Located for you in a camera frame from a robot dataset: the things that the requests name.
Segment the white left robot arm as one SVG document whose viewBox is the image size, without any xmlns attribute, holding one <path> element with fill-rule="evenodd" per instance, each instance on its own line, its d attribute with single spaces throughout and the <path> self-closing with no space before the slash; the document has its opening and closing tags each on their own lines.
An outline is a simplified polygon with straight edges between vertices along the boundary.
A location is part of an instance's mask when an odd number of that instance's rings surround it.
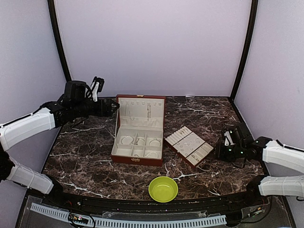
<svg viewBox="0 0 304 228">
<path fill-rule="evenodd" d="M 59 129 L 79 118 L 111 117 L 120 105 L 112 98 L 98 94 L 104 79 L 95 77 L 90 85 L 72 80 L 65 84 L 63 94 L 56 101 L 43 103 L 37 110 L 0 125 L 0 180 L 11 181 L 27 189 L 48 195 L 57 207 L 67 203 L 62 186 L 52 177 L 42 174 L 13 158 L 9 152 L 38 134 Z"/>
</svg>

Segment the brown wooden jewelry box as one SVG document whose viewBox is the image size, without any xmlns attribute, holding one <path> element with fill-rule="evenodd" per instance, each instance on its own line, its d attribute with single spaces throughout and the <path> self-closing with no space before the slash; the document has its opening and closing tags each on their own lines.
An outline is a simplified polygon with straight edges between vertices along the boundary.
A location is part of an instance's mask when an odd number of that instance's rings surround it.
<svg viewBox="0 0 304 228">
<path fill-rule="evenodd" d="M 120 104 L 116 117 L 114 145 L 115 163 L 162 166 L 162 148 L 166 97 L 157 95 L 117 95 Z M 149 146 L 154 138 L 161 146 Z M 156 151 L 158 159 L 145 157 Z"/>
</svg>

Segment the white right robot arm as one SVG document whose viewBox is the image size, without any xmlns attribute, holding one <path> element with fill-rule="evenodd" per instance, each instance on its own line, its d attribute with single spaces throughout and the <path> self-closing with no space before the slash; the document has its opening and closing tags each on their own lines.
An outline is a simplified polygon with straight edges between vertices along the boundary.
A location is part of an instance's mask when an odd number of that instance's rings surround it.
<svg viewBox="0 0 304 228">
<path fill-rule="evenodd" d="M 243 159 L 273 163 L 297 172 L 304 172 L 304 151 L 268 137 L 254 139 L 245 123 L 221 131 L 224 142 L 215 148 L 216 158 L 225 162 Z M 272 177 L 258 175 L 248 185 L 242 196 L 247 206 L 253 206 L 261 196 L 304 197 L 304 176 Z"/>
</svg>

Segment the brown ring earring tray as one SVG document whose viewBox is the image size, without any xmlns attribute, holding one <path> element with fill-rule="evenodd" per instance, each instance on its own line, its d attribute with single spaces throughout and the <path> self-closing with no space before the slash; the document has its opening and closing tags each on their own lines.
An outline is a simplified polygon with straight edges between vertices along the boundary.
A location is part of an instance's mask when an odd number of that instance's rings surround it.
<svg viewBox="0 0 304 228">
<path fill-rule="evenodd" d="M 193 169 L 214 150 L 186 126 L 167 136 L 165 141 Z"/>
</svg>

